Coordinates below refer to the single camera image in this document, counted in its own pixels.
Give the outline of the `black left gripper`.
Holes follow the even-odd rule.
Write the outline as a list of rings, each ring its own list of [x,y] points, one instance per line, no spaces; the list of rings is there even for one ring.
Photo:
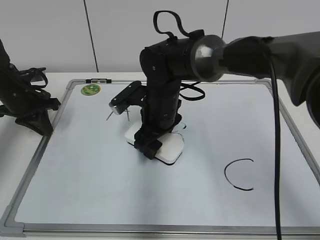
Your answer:
[[[1,72],[1,116],[15,117],[15,123],[41,136],[50,136],[53,127],[48,110],[59,109],[60,101],[45,90],[44,72]]]

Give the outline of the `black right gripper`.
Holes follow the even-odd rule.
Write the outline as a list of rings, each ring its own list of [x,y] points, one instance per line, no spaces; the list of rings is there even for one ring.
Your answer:
[[[172,133],[182,120],[177,116],[180,80],[146,78],[142,126],[134,134],[134,147],[152,160],[162,146],[160,135]]]

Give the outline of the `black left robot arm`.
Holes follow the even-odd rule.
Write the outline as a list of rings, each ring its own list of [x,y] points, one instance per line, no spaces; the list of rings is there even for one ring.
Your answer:
[[[53,132],[48,110],[57,111],[61,105],[45,90],[48,85],[45,70],[45,67],[18,70],[3,44],[0,45],[0,116],[14,117],[16,124],[41,136]]]

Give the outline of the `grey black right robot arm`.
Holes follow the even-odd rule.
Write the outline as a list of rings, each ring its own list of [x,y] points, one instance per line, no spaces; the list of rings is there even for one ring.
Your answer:
[[[179,91],[185,80],[212,83],[224,74],[279,79],[292,104],[306,103],[313,122],[320,123],[319,32],[247,36],[226,43],[196,31],[144,48],[139,62],[147,83],[134,147],[149,159],[162,146],[160,137],[181,120]]]

